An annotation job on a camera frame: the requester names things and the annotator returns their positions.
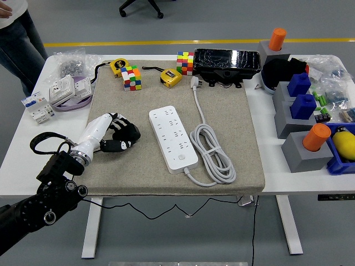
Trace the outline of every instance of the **tape measure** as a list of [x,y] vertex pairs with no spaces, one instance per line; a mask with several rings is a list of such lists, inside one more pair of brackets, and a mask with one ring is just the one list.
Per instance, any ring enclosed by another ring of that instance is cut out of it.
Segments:
[[115,77],[120,78],[122,77],[121,68],[129,67],[129,63],[124,58],[119,58],[110,63],[110,67],[115,75]]
[[174,87],[182,79],[181,73],[173,68],[164,70],[163,68],[158,68],[156,66],[142,66],[142,69],[156,69],[160,71],[160,82],[168,88]]

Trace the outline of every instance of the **gray stand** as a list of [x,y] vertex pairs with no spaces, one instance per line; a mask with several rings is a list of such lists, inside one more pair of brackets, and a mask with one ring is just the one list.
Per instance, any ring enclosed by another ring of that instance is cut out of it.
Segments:
[[287,48],[282,48],[280,51],[270,50],[268,47],[269,40],[262,40],[259,42],[257,51],[260,54],[260,65],[261,68],[272,59],[284,59],[288,60],[291,53],[287,50]]
[[287,90],[288,84],[289,84],[288,81],[279,82],[275,90],[275,93],[272,96],[272,101],[276,112],[278,107],[282,104],[283,101],[294,102],[296,99],[296,97],[290,97]]
[[309,131],[316,123],[313,115],[307,120],[293,119],[290,107],[293,103],[283,101],[274,116],[276,133],[279,139],[286,139],[291,132]]
[[291,173],[320,170],[333,158],[333,153],[326,143],[318,151],[308,151],[302,141],[308,131],[292,132],[281,146]]

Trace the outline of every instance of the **black tape-wrapped device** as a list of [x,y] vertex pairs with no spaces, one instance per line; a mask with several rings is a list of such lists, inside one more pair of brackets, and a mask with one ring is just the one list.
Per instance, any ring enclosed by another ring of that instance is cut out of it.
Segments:
[[260,54],[256,51],[227,49],[195,49],[194,75],[200,75],[209,86],[216,82],[235,84],[241,88],[243,79],[251,79],[261,71]]

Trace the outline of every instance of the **white robotic hand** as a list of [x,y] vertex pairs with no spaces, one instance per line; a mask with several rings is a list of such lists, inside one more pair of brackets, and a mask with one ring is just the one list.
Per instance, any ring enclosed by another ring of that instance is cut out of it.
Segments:
[[[108,129],[113,129],[113,140],[103,140]],[[83,166],[88,166],[94,156],[94,151],[100,148],[103,152],[120,152],[131,147],[140,138],[138,128],[123,115],[104,114],[91,121],[79,138],[70,155]]]

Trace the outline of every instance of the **person's hand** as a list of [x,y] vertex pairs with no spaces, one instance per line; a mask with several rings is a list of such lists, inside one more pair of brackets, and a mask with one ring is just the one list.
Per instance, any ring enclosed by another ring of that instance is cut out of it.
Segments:
[[12,16],[11,7],[5,5],[2,1],[0,1],[0,18],[9,18]]

